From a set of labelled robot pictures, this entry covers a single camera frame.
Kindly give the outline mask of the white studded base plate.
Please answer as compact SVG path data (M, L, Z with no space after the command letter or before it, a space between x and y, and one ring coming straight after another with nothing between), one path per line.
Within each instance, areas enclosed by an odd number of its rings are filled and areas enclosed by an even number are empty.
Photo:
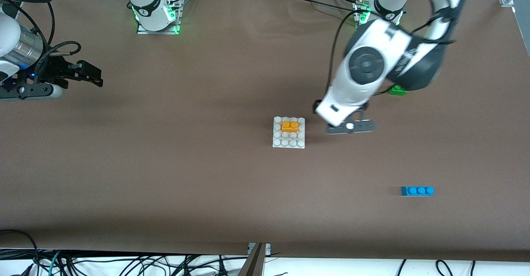
M280 129L282 121L297 121L299 123L299 131L296 133L282 132ZM272 147L286 149L304 149L305 128L306 120L304 118L275 116L273 118Z

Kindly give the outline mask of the blue three-stud block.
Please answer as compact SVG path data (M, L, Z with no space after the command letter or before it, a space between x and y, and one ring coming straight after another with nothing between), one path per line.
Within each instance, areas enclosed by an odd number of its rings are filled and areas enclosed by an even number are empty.
M431 186L403 186L401 195L404 197L429 197L435 194L435 189Z

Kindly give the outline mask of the brown table cover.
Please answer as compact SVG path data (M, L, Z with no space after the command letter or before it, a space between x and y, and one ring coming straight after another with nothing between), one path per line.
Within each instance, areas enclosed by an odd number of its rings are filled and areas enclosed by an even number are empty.
M498 0L467 0L439 77L343 136L312 104L345 12L191 0L179 35L138 35L126 4L53 1L55 42L104 86L0 102L0 228L67 250L530 261L530 57ZM275 116L306 120L304 149L272 147Z

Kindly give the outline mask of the silver metal table bracket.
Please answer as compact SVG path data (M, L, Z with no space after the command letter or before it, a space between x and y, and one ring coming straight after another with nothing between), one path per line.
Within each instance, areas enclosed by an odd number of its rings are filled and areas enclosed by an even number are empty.
M258 244L256 242L248 243L248 245L247 245L247 255L250 255L252 253L253 249L257 245ZM265 256L270 257L271 251L272 251L271 244L270 243L263 243L263 247L264 247L264 250L265 250Z

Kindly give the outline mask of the dark metal support post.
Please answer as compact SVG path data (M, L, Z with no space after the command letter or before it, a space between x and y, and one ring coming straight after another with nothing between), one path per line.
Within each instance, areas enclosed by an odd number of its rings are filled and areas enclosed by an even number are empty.
M237 276L263 276L265 258L263 243L260 242L248 255Z

